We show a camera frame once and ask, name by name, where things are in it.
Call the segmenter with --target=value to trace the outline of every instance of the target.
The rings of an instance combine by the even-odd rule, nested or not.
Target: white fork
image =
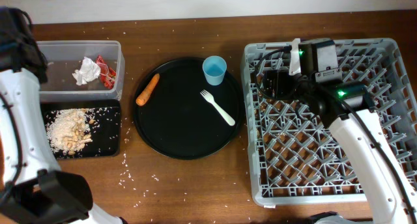
[[[204,97],[205,100],[207,100],[208,103],[212,104],[216,108],[216,110],[220,113],[220,115],[229,125],[235,125],[235,120],[233,120],[233,118],[230,117],[229,114],[227,114],[218,104],[216,104],[216,102],[214,101],[214,97],[210,94],[210,92],[203,90],[200,92],[200,94]]]

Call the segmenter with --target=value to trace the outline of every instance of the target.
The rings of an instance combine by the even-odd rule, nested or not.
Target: cup rim
[[[206,71],[204,70],[204,63],[206,63],[206,60],[208,60],[209,58],[212,58],[212,57],[219,57],[223,62],[224,62],[224,64],[225,64],[225,70],[223,71],[223,73],[222,74],[220,74],[220,75],[218,75],[218,76],[212,76],[212,75],[210,75],[210,74],[207,74],[206,73]],[[212,55],[212,56],[209,56],[209,57],[207,57],[204,61],[203,61],[203,65],[201,66],[201,68],[203,69],[203,72],[204,72],[204,74],[205,75],[207,75],[207,76],[209,76],[209,77],[221,77],[222,75],[224,75],[225,73],[226,73],[226,71],[227,71],[227,63],[226,63],[226,61],[223,59],[223,57],[220,57],[220,56],[218,56],[218,55]]]

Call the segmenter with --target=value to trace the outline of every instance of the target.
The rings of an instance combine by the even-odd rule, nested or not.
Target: plastic crate
[[[48,82],[40,86],[41,102],[121,99],[124,57],[118,41],[47,41],[38,46],[48,60]],[[106,89],[99,79],[77,86],[74,70],[81,67],[84,57],[95,61],[98,55],[116,71],[114,87]]]
[[[389,38],[335,40],[343,81],[365,83],[377,106],[386,139],[409,182],[417,188],[416,99],[396,42]],[[365,201],[360,183],[338,143],[319,117],[299,119],[296,102],[271,102],[254,84],[255,65],[290,42],[249,44],[240,75],[248,123],[248,156],[253,200],[265,207]],[[263,61],[262,70],[288,69],[289,54]],[[299,110],[312,117],[308,106]]]

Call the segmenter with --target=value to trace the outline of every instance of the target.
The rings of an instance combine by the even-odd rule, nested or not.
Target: white wall
[[[35,23],[206,18],[417,8],[417,0],[0,0]]]

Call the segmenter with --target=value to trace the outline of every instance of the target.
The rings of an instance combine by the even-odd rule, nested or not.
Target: carrot
[[[152,91],[155,89],[156,84],[159,81],[159,74],[155,74],[152,77],[149,84],[146,86],[145,90],[136,98],[136,104],[139,106],[143,106],[148,101],[149,97],[151,97]]]

